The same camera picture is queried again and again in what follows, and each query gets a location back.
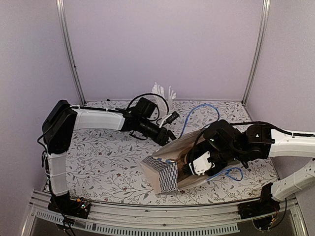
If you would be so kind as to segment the checkered paper takeout bag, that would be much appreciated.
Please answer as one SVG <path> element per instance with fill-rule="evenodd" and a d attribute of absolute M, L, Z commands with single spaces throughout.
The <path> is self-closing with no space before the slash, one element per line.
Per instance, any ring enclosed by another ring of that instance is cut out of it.
<path fill-rule="evenodd" d="M 205 129 L 206 126 L 182 135 L 158 151 L 148 155 L 140 162 L 143 173 L 156 194 L 166 194 L 194 188 L 221 175 L 225 175 L 234 181 L 243 180 L 244 173 L 241 168 L 230 166 L 230 162 L 233 161 L 231 156 L 226 159 L 228 162 L 227 166 L 214 176 L 205 174 L 200 176 L 190 175 L 184 179 L 178 178 L 177 159 L 180 152 L 188 147 L 192 147 L 190 157 L 197 158 L 206 151 L 209 151 L 210 155 L 220 154 L 223 157 L 223 153 L 212 146 L 215 139 L 210 138 L 207 141 L 203 137 Z"/>

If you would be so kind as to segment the brown cardboard cup carrier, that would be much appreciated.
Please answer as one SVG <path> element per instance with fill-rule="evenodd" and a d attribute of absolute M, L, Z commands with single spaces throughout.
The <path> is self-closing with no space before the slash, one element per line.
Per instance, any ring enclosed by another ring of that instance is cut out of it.
<path fill-rule="evenodd" d="M 178 178 L 184 179 L 188 176 L 192 175 L 192 171 L 190 169 L 189 163 L 190 163 L 190 157 L 192 147 L 188 147 L 180 152 L 178 159 L 177 159 L 177 165 L 178 165 Z"/>

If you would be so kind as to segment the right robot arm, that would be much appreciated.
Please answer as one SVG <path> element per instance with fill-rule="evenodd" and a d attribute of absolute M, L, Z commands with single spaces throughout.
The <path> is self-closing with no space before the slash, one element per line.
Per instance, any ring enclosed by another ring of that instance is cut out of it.
<path fill-rule="evenodd" d="M 213 176 L 233 159 L 247 168 L 250 161 L 275 157 L 307 157 L 309 162 L 291 175 L 262 187 L 257 201 L 238 205 L 242 219 L 280 209 L 280 202 L 315 182 L 315 136 L 277 128 L 266 122 L 249 122 L 240 132 L 236 124 L 219 120 L 203 133 L 205 150 L 195 166 L 199 174 Z"/>

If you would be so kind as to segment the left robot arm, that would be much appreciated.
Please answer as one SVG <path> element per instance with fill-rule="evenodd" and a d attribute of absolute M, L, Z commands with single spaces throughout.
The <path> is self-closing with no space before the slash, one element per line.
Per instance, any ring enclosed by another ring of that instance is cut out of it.
<path fill-rule="evenodd" d="M 70 198 L 66 183 L 65 159 L 71 144 L 72 133 L 81 129 L 107 129 L 121 132 L 139 132 L 144 139 L 150 138 L 160 146 L 176 139 L 172 131 L 164 124 L 171 124 L 178 118 L 177 112 L 166 110 L 166 115 L 159 124 L 151 120 L 158 106 L 144 95 L 135 97 L 136 105 L 128 104 L 125 109 L 103 109 L 71 105 L 67 100 L 60 100 L 52 109 L 42 125 L 42 135 L 37 143 L 43 146 L 41 166 L 48 178 L 51 194 L 48 209 L 61 215 L 87 218 L 90 203 L 83 197 Z"/>

